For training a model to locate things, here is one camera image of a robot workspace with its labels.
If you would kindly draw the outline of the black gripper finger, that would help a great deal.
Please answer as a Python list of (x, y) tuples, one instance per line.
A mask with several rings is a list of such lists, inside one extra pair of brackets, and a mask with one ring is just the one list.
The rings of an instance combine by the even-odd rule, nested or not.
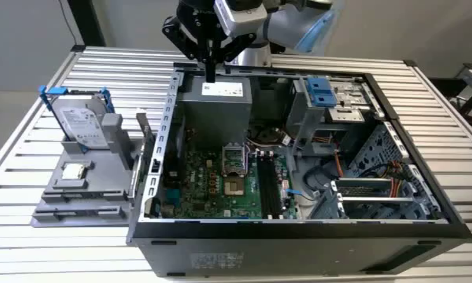
[(197, 39), (195, 42), (181, 29), (180, 19), (168, 17), (163, 23), (163, 34), (169, 39), (184, 56), (204, 64), (205, 82), (212, 82), (212, 57), (208, 41)]
[(240, 35), (232, 41), (221, 46), (221, 39), (216, 38), (212, 42), (211, 52), (211, 82), (216, 81), (216, 66), (223, 62), (229, 62), (243, 52), (243, 50), (253, 43), (256, 34), (249, 33)]

